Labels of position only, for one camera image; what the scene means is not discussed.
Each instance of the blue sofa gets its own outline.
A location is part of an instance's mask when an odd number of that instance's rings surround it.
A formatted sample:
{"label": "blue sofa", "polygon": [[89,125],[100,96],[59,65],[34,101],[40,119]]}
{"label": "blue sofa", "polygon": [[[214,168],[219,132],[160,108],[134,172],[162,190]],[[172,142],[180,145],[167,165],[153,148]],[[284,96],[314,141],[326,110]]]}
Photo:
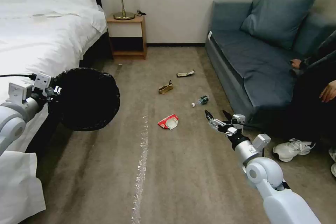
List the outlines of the blue sofa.
{"label": "blue sofa", "polygon": [[291,50],[268,44],[240,30],[251,2],[214,1],[205,49],[236,114],[250,124],[269,127],[284,116],[295,77],[290,60],[303,59],[336,29],[311,13],[302,23]]}

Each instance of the person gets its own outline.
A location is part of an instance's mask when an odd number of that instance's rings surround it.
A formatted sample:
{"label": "person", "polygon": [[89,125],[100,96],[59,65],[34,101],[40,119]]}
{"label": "person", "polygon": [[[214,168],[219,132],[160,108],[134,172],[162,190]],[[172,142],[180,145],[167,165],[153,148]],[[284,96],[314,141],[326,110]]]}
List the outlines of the person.
{"label": "person", "polygon": [[[273,148],[281,161],[289,162],[297,155],[307,155],[321,138],[332,129],[336,117],[336,31],[310,57],[291,60],[297,81],[289,106],[289,142]],[[331,172],[336,177],[336,149],[329,150],[335,161]]]}

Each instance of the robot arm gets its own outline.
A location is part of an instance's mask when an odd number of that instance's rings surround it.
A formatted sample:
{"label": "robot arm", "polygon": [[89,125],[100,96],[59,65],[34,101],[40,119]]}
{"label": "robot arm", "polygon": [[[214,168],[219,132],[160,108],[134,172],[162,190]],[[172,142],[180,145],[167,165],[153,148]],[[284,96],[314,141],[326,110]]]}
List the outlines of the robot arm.
{"label": "robot arm", "polygon": [[222,122],[207,110],[205,114],[211,127],[225,133],[231,141],[247,178],[264,200],[264,209],[272,224],[320,223],[305,200],[288,187],[278,163],[261,157],[262,149],[271,140],[269,136],[260,134],[251,143],[249,138],[242,134],[245,116],[234,115],[231,121]]}
{"label": "robot arm", "polygon": [[40,112],[50,96],[60,94],[61,88],[49,87],[52,78],[43,73],[36,75],[34,85],[10,83],[9,99],[0,105],[0,156],[8,146],[18,139],[26,123]]}

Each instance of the person's hand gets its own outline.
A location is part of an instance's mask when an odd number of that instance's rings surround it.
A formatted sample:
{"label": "person's hand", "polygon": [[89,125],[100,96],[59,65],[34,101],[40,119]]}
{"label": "person's hand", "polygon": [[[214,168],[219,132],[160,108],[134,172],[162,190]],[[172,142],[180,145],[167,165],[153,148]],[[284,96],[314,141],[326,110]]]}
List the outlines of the person's hand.
{"label": "person's hand", "polygon": [[330,82],[320,94],[322,102],[329,102],[336,97],[336,80]]}
{"label": "person's hand", "polygon": [[293,68],[300,69],[301,60],[299,60],[299,59],[292,59],[291,63],[292,63],[292,67]]}

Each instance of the transparent plastic film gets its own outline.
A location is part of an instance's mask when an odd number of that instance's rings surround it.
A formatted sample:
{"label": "transparent plastic film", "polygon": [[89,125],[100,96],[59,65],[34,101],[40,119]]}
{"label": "transparent plastic film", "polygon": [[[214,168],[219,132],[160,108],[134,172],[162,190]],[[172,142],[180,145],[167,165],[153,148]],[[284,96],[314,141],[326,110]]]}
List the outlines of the transparent plastic film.
{"label": "transparent plastic film", "polygon": [[140,224],[140,207],[142,191],[146,176],[147,154],[148,154],[148,116],[142,118],[143,130],[141,132],[141,156],[138,163],[138,174],[135,179],[135,194],[133,201],[132,224]]}

